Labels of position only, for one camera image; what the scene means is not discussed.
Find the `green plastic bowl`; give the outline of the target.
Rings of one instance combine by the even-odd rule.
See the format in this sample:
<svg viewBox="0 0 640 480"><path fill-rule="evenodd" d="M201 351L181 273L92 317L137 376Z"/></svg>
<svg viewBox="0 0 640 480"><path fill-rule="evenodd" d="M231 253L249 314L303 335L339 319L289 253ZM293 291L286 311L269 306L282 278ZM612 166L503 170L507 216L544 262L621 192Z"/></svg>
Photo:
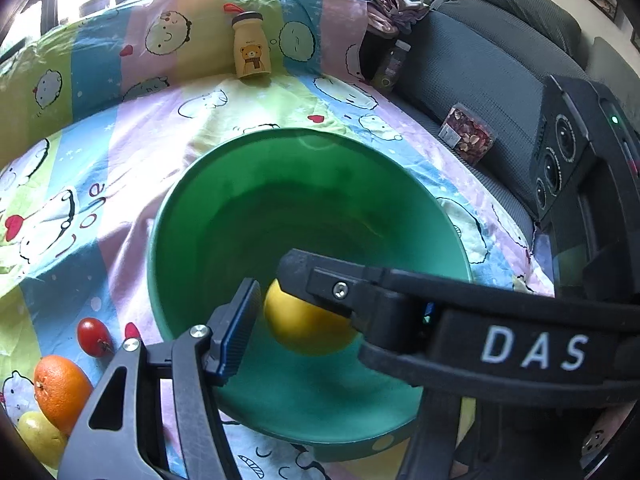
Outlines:
<svg viewBox="0 0 640 480"><path fill-rule="evenodd" d="M442 206L390 156L336 133L268 129L214 148L170 190L152 229L148 286L172 339L247 278L347 311L375 268L472 278ZM258 318L238 371L214 395L241 425L322 460L372 455L410 436L422 391L365 367L358 352L352 342L304 356Z"/></svg>

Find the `grey sofa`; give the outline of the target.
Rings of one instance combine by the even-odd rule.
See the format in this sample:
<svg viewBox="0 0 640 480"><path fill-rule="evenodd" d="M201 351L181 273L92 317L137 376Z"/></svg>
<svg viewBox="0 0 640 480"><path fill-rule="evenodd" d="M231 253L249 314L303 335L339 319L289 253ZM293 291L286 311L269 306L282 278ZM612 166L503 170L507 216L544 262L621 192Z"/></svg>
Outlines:
<svg viewBox="0 0 640 480"><path fill-rule="evenodd" d="M461 103L495 133L473 172L532 237L537 219L529 162L544 78L592 79L639 123L639 77L604 39L582 44L574 18L551 0L434 0L407 36L393 101L430 133Z"/></svg>

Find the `red cherry tomato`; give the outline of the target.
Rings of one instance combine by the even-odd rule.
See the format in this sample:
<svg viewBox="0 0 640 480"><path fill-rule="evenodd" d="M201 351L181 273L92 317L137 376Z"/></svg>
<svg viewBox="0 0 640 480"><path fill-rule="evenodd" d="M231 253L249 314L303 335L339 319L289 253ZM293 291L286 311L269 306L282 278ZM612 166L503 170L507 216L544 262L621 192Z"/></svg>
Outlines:
<svg viewBox="0 0 640 480"><path fill-rule="evenodd" d="M76 328L81 350L93 358L103 358L113 352L111 334L97 318L83 318Z"/></svg>

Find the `yellow bear bottle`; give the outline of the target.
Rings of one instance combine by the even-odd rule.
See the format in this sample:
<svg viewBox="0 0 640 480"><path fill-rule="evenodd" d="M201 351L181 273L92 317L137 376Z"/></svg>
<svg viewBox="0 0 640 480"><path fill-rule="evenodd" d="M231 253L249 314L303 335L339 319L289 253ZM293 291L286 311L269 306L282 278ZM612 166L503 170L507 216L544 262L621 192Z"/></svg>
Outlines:
<svg viewBox="0 0 640 480"><path fill-rule="evenodd" d="M270 74L270 50L262 28L264 24L262 14L257 11L244 11L230 2L224 4L224 12L232 15L236 76L246 78Z"/></svg>

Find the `yellow-green lemon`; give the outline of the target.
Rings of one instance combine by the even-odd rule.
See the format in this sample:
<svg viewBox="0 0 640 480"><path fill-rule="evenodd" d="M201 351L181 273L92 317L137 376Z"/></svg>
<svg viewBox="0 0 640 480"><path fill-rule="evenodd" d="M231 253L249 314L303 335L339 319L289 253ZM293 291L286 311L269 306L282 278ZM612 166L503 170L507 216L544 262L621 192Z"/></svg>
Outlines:
<svg viewBox="0 0 640 480"><path fill-rule="evenodd" d="M18 421L17 432L36 459L52 469L58 469L67 438L40 412L26 412Z"/></svg>

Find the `dark glass jar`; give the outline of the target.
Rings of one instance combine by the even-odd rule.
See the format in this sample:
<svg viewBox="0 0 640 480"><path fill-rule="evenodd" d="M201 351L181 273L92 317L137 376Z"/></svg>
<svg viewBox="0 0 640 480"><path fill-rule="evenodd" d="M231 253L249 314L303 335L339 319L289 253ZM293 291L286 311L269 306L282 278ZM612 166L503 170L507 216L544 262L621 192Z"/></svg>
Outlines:
<svg viewBox="0 0 640 480"><path fill-rule="evenodd" d="M410 50L410 44L398 39L378 66L371 81L372 87L380 93L390 93L399 79L402 66L404 66Z"/></svg>

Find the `yellow lemon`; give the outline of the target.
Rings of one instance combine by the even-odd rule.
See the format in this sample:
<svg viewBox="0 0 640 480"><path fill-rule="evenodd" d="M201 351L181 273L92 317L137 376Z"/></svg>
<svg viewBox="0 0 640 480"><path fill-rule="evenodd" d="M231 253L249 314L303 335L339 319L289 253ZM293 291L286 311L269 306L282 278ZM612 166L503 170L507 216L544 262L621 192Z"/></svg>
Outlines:
<svg viewBox="0 0 640 480"><path fill-rule="evenodd" d="M287 294L278 280L267 290L264 317L279 344L304 356L341 351L357 336L348 318Z"/></svg>

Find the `orange fruit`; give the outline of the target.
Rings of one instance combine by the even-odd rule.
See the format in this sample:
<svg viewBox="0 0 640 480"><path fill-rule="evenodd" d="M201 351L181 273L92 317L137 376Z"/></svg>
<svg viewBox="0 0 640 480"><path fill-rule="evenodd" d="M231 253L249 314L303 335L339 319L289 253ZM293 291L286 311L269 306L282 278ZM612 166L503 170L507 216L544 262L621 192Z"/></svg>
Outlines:
<svg viewBox="0 0 640 480"><path fill-rule="evenodd" d="M48 421L69 436L93 385L84 371L62 356L44 356L34 370L35 398Z"/></svg>

